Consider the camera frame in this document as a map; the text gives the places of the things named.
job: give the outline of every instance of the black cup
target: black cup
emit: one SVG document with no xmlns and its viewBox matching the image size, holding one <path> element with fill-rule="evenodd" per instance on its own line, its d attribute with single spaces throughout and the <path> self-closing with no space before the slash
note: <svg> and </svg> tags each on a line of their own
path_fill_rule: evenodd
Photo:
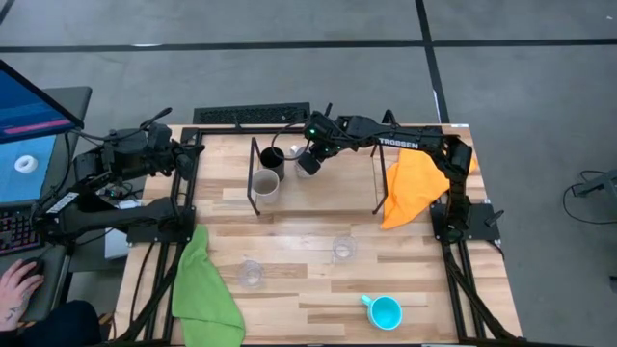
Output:
<svg viewBox="0 0 617 347">
<path fill-rule="evenodd" d="M 278 147 L 267 147 L 259 154 L 261 166 L 277 173 L 279 180 L 285 178 L 285 154 Z"/>
</svg>

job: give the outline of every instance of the green cloth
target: green cloth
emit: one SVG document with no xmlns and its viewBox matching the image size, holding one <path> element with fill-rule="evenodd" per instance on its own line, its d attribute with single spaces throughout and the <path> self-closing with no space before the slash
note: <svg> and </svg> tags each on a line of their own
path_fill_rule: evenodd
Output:
<svg viewBox="0 0 617 347">
<path fill-rule="evenodd" d="M 238 347 L 244 320 L 216 267 L 208 258 L 208 230 L 197 226 L 186 245 L 174 283 L 172 314 L 189 347 Z"/>
</svg>

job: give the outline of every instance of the teal mug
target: teal mug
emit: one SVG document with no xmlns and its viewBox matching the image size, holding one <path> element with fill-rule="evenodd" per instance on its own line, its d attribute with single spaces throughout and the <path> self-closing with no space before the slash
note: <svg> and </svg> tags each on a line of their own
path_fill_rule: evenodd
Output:
<svg viewBox="0 0 617 347">
<path fill-rule="evenodd" d="M 394 330 L 403 320 L 403 308 L 396 299 L 381 296 L 375 300 L 362 295 L 362 303 L 368 307 L 368 320 L 381 330 Z"/>
</svg>

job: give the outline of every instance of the orange cloth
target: orange cloth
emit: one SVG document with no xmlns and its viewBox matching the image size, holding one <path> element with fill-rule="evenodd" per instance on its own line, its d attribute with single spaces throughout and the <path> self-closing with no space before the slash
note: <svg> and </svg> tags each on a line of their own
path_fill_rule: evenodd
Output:
<svg viewBox="0 0 617 347">
<path fill-rule="evenodd" d="M 469 172 L 476 168 L 477 162 L 471 159 Z M 386 177 L 389 193 L 384 202 L 383 229 L 409 223 L 450 187 L 431 157 L 417 150 L 401 149 L 398 162 L 389 167 Z"/>
</svg>

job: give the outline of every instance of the person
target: person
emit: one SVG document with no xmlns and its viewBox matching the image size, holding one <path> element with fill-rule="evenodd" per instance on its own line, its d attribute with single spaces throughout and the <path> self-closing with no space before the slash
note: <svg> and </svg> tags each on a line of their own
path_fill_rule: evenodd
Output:
<svg viewBox="0 0 617 347">
<path fill-rule="evenodd" d="M 84 301 L 61 305 L 44 320 L 18 333 L 19 319 L 44 281 L 42 275 L 24 279 L 35 265 L 18 260 L 0 278 L 0 346 L 81 347 L 101 342 L 96 311 Z"/>
</svg>

